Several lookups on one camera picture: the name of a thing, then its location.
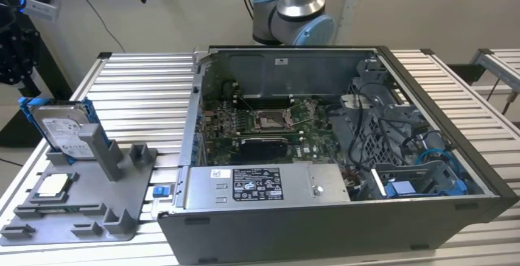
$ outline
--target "hard drive label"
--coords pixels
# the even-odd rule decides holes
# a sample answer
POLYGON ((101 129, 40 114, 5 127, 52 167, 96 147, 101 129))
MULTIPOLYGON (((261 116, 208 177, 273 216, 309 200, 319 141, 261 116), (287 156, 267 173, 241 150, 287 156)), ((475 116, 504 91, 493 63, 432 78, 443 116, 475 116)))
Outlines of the hard drive label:
POLYGON ((280 168, 233 169, 235 201, 283 200, 280 168))
POLYGON ((95 157, 88 144, 77 136, 80 125, 76 121, 63 118, 45 118, 43 124, 63 153, 73 158, 95 157))

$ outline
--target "warning label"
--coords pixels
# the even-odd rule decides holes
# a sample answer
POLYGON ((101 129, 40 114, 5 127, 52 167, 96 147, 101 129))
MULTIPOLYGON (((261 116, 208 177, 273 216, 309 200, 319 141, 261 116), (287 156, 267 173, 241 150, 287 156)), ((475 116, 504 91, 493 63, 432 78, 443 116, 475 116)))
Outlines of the warning label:
POLYGON ((233 169, 235 201, 283 200, 280 168, 233 169))

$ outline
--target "aluminum rail table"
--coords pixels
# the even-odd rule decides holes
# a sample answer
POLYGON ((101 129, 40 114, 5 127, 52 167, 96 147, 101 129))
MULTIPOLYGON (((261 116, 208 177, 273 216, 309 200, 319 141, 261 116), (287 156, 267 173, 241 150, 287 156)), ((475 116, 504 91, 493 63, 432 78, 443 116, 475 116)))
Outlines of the aluminum rail table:
POLYGON ((471 64, 481 65, 520 93, 520 49, 479 49, 471 64))
MULTIPOLYGON (((520 194, 520 131, 429 52, 393 51, 404 67, 520 194)), ((0 265, 176 265, 151 216, 152 188, 176 180, 176 164, 192 86, 192 54, 112 54, 99 58, 72 99, 85 96, 121 147, 147 141, 160 156, 136 237, 128 242, 0 247, 0 265)), ((48 164, 41 142, 0 199, 0 226, 48 164)), ((171 198, 164 198, 167 206, 171 198)), ((432 251, 353 256, 263 265, 511 265, 520 261, 520 204, 491 223, 471 225, 432 251)))

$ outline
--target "circuit board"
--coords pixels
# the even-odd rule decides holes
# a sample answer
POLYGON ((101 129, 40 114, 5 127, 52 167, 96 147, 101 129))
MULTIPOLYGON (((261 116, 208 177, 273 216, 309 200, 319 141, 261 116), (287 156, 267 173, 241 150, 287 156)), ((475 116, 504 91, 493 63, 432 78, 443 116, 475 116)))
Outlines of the circuit board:
POLYGON ((204 112, 204 121, 208 165, 344 163, 325 108, 315 99, 295 99, 285 109, 261 110, 239 110, 223 102, 204 112), (244 144, 255 141, 280 141, 284 150, 276 150, 272 158, 244 159, 244 144))

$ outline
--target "white sticker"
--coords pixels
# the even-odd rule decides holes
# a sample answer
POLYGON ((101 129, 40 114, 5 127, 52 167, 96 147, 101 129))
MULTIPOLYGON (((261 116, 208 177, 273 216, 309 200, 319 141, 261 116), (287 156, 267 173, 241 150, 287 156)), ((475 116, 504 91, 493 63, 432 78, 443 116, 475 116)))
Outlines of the white sticker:
POLYGON ((63 118, 45 118, 43 124, 51 134, 59 149, 73 158, 93 158, 87 142, 79 138, 80 125, 76 121, 63 118))
POLYGON ((216 169, 211 170, 212 178, 231 178, 231 170, 216 169))
POLYGON ((289 58, 276 58, 275 65, 287 65, 289 64, 289 58))

